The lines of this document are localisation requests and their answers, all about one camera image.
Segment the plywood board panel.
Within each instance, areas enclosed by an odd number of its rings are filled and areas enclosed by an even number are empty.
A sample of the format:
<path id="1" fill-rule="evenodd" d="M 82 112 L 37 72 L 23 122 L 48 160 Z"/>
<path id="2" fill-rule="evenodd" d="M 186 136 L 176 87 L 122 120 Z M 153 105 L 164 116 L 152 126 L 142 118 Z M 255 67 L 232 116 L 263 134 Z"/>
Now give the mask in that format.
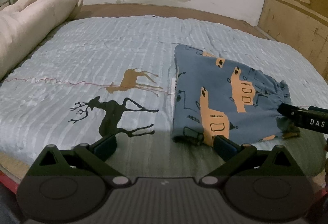
<path id="1" fill-rule="evenodd" d="M 265 0 L 258 27 L 327 78 L 327 0 Z"/>

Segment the rolled cream quilt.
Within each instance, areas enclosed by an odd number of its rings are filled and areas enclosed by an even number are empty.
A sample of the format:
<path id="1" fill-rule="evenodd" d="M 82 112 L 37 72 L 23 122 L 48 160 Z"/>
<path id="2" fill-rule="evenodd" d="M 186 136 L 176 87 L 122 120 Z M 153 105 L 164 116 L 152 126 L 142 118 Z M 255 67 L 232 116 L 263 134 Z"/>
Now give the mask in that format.
<path id="1" fill-rule="evenodd" d="M 1 10 L 1 78 L 82 5 L 83 0 L 18 0 Z"/>

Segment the brown wooden bed frame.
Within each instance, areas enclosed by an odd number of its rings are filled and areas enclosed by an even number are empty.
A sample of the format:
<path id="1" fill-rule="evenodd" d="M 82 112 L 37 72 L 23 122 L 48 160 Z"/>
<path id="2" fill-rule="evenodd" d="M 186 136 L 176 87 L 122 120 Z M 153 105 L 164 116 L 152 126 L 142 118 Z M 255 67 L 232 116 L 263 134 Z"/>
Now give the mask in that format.
<path id="1" fill-rule="evenodd" d="M 145 15 L 176 17 L 180 19 L 192 18 L 200 21 L 220 23 L 232 29 L 241 30 L 259 38 L 264 38 L 267 40 L 269 39 L 269 37 L 258 27 L 253 27 L 245 21 L 183 7 L 112 3 L 84 5 L 82 6 L 75 19 L 84 19 L 89 17 L 130 17 Z"/>

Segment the blue pants with orange print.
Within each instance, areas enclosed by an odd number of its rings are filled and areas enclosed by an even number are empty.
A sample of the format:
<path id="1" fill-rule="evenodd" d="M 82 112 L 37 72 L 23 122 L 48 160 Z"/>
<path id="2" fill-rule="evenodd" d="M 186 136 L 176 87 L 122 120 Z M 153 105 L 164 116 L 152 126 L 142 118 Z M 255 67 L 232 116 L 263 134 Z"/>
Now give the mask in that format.
<path id="1" fill-rule="evenodd" d="M 278 112 L 291 104 L 284 81 L 187 45 L 176 46 L 175 65 L 173 141 L 212 147 L 216 136 L 241 145 L 300 135 Z"/>

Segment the light blue deer-print bedspread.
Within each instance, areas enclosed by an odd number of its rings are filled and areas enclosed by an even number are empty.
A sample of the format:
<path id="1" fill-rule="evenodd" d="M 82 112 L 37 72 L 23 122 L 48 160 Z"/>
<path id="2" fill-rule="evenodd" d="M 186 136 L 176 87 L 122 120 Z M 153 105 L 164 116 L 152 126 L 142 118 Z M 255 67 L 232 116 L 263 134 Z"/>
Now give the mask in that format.
<path id="1" fill-rule="evenodd" d="M 108 164 L 129 176 L 201 176 L 222 164 L 213 147 L 172 139 L 175 48 L 187 45 L 284 81 L 291 105 L 327 107 L 327 83 L 292 47 L 195 19 L 79 19 L 56 28 L 1 83 L 2 166 L 21 179 L 46 145 L 70 150 L 103 137 Z M 286 147 L 307 176 L 324 170 L 324 134 L 252 143 Z"/>

